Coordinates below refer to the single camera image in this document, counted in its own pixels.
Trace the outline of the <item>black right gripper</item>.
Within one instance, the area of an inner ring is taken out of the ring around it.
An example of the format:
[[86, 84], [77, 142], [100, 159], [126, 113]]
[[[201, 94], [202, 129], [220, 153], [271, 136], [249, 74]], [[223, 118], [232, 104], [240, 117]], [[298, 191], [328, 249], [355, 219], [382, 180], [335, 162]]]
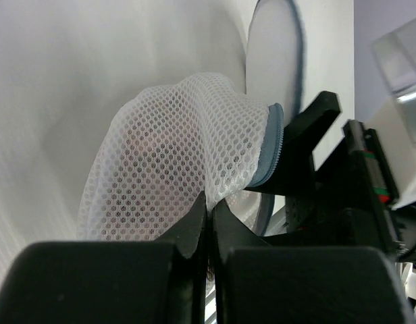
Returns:
[[286, 233], [272, 246], [370, 246], [389, 259], [400, 254], [400, 234], [388, 203], [395, 197], [375, 130], [348, 121], [344, 138], [315, 173], [313, 149], [340, 115], [334, 92], [320, 92], [284, 130], [284, 150], [271, 177], [246, 190], [287, 196]]

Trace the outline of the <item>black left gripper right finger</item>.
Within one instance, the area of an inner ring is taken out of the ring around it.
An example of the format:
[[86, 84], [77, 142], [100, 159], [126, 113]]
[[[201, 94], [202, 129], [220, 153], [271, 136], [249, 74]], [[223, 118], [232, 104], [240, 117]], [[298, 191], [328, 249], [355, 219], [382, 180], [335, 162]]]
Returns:
[[414, 323], [393, 264], [372, 247], [277, 247], [212, 212], [218, 323]]

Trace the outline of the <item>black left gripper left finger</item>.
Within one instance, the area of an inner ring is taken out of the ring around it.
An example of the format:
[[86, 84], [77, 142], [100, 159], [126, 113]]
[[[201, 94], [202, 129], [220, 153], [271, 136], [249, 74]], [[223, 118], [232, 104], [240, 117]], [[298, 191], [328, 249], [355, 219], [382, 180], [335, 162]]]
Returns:
[[202, 323], [207, 207], [149, 242], [38, 242], [0, 289], [0, 323]]

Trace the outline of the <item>blue-zipper white mesh laundry bag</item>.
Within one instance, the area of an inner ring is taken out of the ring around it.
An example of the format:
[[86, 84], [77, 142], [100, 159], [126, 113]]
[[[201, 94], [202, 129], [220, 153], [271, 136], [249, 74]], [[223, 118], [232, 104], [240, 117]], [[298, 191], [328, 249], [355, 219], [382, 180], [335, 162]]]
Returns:
[[246, 88], [223, 74], [144, 89], [113, 118], [78, 212], [81, 240], [158, 238], [193, 206], [227, 202], [262, 232], [273, 175], [303, 93], [304, 40], [293, 1], [259, 1], [249, 26]]

